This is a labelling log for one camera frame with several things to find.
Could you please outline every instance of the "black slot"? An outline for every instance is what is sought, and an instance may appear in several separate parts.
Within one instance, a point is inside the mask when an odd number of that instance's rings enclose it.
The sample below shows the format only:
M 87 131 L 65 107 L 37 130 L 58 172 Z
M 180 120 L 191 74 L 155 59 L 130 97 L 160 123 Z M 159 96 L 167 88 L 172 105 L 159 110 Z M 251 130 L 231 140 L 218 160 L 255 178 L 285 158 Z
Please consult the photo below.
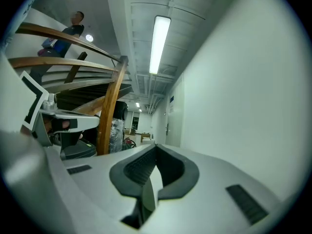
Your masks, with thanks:
M 67 171 L 71 175 L 71 174 L 81 173 L 81 172 L 87 171 L 89 169 L 91 169 L 91 166 L 82 165 L 82 166 L 77 166 L 77 167 L 73 167 L 73 168 L 68 168 Z
M 251 225 L 268 215 L 258 202 L 240 185 L 229 186 L 226 190 Z

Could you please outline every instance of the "white ceiling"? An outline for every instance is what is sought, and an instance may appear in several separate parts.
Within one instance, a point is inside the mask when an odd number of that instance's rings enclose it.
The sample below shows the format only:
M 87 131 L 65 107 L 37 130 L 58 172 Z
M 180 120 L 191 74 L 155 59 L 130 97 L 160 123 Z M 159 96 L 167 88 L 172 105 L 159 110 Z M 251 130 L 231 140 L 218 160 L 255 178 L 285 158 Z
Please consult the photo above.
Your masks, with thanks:
M 108 0 L 122 55 L 129 58 L 134 95 L 151 105 L 176 79 L 176 71 L 214 0 Z M 155 16 L 171 18 L 157 76 L 149 74 Z
M 93 44 L 106 52 L 119 56 L 120 50 L 114 32 L 107 0 L 36 0 L 32 8 L 70 26 L 70 16 L 76 11 L 84 13 L 82 35 L 93 36 Z
M 134 102 L 157 104 L 179 74 L 184 56 L 190 55 L 200 26 L 209 19 L 215 0 L 37 0 L 33 8 L 69 25 L 72 12 L 85 14 L 83 36 L 94 36 L 93 44 L 113 55 L 129 58 L 129 82 L 133 93 L 122 100 L 134 110 Z M 156 15 L 171 18 L 158 75 L 149 74 Z

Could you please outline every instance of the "door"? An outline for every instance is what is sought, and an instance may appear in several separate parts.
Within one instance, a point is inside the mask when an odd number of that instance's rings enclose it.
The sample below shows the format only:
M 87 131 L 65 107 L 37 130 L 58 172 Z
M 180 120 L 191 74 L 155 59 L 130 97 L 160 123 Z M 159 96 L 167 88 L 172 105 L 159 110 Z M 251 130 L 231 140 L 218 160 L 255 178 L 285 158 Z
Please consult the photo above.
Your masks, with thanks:
M 184 112 L 183 76 L 176 82 L 169 93 L 167 104 L 167 136 L 166 144 L 180 147 Z

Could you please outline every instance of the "recessed light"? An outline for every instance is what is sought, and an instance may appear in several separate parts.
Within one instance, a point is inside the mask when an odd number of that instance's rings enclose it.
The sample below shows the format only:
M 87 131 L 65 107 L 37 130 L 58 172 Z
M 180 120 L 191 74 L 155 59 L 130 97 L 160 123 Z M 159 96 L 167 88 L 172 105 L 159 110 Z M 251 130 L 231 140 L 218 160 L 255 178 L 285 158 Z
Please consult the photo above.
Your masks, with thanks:
M 170 18 L 156 16 L 154 22 L 154 31 L 152 39 L 150 73 L 157 74 L 162 51 L 164 50 L 166 37 L 168 34 Z
M 86 35 L 86 39 L 87 39 L 87 41 L 93 41 L 93 36 L 91 36 L 91 35 Z

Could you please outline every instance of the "man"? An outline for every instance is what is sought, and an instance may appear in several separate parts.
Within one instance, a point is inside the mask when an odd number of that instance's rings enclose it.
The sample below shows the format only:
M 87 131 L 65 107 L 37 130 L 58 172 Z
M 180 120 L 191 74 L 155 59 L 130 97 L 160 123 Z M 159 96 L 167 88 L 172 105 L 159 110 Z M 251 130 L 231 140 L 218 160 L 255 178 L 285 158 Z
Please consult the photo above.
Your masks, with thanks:
M 81 25 L 81 21 L 84 18 L 84 14 L 81 11 L 77 11 L 71 17 L 72 26 L 64 29 L 62 32 L 71 36 L 79 38 L 84 30 L 84 26 Z M 70 43 L 58 40 L 52 48 L 43 48 L 38 51 L 39 57 L 62 57 L 64 58 Z M 44 65 L 33 67 L 30 71 L 30 76 L 41 85 L 42 76 L 51 68 L 51 65 Z

